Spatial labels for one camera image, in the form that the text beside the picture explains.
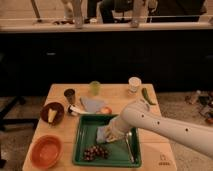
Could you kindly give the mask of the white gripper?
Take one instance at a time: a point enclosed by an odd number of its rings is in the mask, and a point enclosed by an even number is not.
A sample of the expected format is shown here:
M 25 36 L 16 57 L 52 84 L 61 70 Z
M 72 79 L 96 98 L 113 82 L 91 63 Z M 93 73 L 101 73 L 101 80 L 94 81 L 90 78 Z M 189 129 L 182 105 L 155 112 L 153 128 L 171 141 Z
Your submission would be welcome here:
M 123 139 L 131 130 L 131 126 L 120 116 L 114 117 L 104 128 L 104 135 L 107 142 Z

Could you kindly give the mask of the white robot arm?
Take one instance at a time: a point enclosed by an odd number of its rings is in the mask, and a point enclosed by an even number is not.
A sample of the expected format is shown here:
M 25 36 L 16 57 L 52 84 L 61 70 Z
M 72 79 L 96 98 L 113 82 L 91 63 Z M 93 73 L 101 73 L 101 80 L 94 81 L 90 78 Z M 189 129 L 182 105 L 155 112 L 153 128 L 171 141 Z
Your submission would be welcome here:
M 127 104 L 104 128 L 106 141 L 122 139 L 132 128 L 152 131 L 213 158 L 213 128 L 153 114 L 142 100 Z

